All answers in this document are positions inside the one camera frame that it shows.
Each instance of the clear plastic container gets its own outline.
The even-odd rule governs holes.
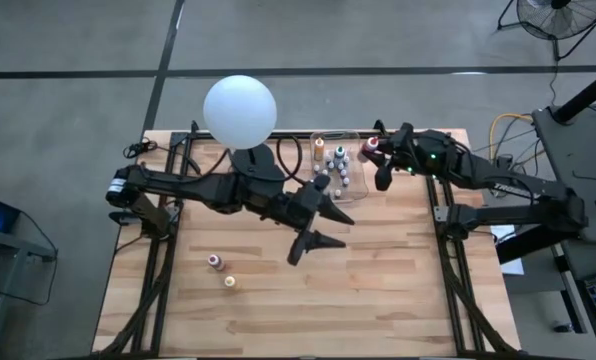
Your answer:
[[[325,151],[322,159],[319,160],[316,160],[314,157],[317,139],[322,139],[325,142]],[[316,172],[313,171],[316,165],[318,165],[320,168],[319,173],[321,173],[323,169],[327,169],[328,175],[331,178],[331,182],[329,183],[326,191],[330,194],[334,202],[350,202],[353,200],[360,200],[367,196],[369,190],[367,189],[367,184],[365,183],[365,172],[362,163],[358,160],[358,154],[360,153],[362,142],[360,140],[360,135],[358,135],[357,132],[314,132],[311,134],[310,143],[312,176],[316,176]],[[345,151],[345,155],[339,159],[335,157],[335,151],[338,147],[342,147]],[[327,155],[329,155],[331,160],[334,162],[335,166],[333,170],[328,167],[328,163],[326,161]],[[347,172],[346,177],[349,178],[348,186],[343,186],[344,178],[341,176],[341,171],[338,169],[340,162],[344,163],[343,159],[345,156],[349,158],[349,162],[344,165],[344,169]],[[334,195],[336,190],[340,190],[340,197],[336,197]]]

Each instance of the wooden table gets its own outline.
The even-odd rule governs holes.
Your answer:
[[[446,131],[467,143],[464,130]],[[146,136],[168,147],[170,133],[149,131]],[[306,160],[300,176],[309,178],[308,142],[303,149]],[[214,141],[195,141],[192,153],[206,170],[222,150]],[[295,145],[286,141],[281,151],[292,167]],[[163,170],[166,152],[157,150],[139,161]],[[228,166],[225,161],[219,171]],[[293,230],[269,220],[259,221],[246,211],[225,216],[187,201],[181,215],[160,355],[454,355],[424,178],[394,173],[389,191],[377,192],[375,167],[370,163],[364,166],[368,196],[340,205],[356,225],[317,218],[313,226],[345,241],[348,247],[310,252],[296,267],[285,260],[295,238]],[[296,187],[295,182],[285,185],[285,189]],[[454,190],[457,203],[482,204],[480,192]],[[139,226],[123,228],[118,246],[138,232]],[[109,344],[135,310],[148,247],[148,240],[141,240],[115,257],[93,350]],[[504,339],[518,348],[491,237],[474,233],[465,247],[476,302]],[[211,253],[226,261],[224,272],[207,266]],[[227,274],[236,277],[237,290],[224,287]],[[464,308],[460,313],[470,344]],[[148,319],[145,337],[151,336],[150,321],[153,316]]]

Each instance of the white globe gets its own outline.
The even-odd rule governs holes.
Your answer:
[[[263,83],[249,76],[229,76],[215,83],[202,110],[209,132],[229,148],[255,147],[276,126],[273,95]]]

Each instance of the gray floor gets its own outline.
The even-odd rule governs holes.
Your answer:
[[[338,66],[544,66],[548,42],[496,33],[504,0],[187,0],[172,69]],[[0,0],[0,71],[153,70],[174,0]],[[510,11],[513,21],[515,11]],[[596,65],[596,31],[562,62]],[[487,144],[503,112],[551,99],[552,74],[260,77],[276,97],[278,128],[466,128]],[[596,73],[560,74],[556,103]],[[168,79],[156,129],[202,123],[215,78]],[[152,79],[0,80],[0,199],[28,211],[60,248],[52,301],[16,305],[0,359],[88,353],[117,227],[104,193],[121,150],[140,137]],[[511,133],[528,129],[519,123]],[[500,136],[502,126],[497,132]],[[535,137],[506,144],[519,155]],[[533,164],[528,171],[533,173]],[[540,174],[549,178],[545,159]],[[25,295],[42,298],[49,273],[32,265]],[[593,336],[554,334],[558,294],[511,295],[523,348],[596,358]]]

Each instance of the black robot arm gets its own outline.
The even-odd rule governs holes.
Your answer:
[[[434,216],[449,238],[466,239],[481,225],[544,224],[557,231],[587,225],[583,200],[564,184],[518,174],[472,154],[450,134],[435,130],[414,132],[404,123],[393,134],[382,133],[375,150],[363,155],[377,167],[376,188],[386,191],[392,170],[434,176],[465,189],[495,189],[531,199],[526,206],[475,209],[467,205],[438,207]]]
[[[282,171],[275,165],[266,172],[282,178]],[[143,228],[150,236],[156,238],[169,235],[172,217],[167,210],[155,206],[146,193],[200,201],[222,214],[233,214],[245,207],[260,215],[261,220],[271,219],[299,233],[287,257],[290,264],[296,265],[303,252],[345,247],[342,241],[309,231],[316,213],[333,221],[354,224],[328,196],[323,195],[329,180],[327,176],[318,176],[292,193],[283,192],[283,182],[259,180],[237,172],[192,177],[132,165],[116,171],[106,199],[113,206],[130,209],[142,220]]]

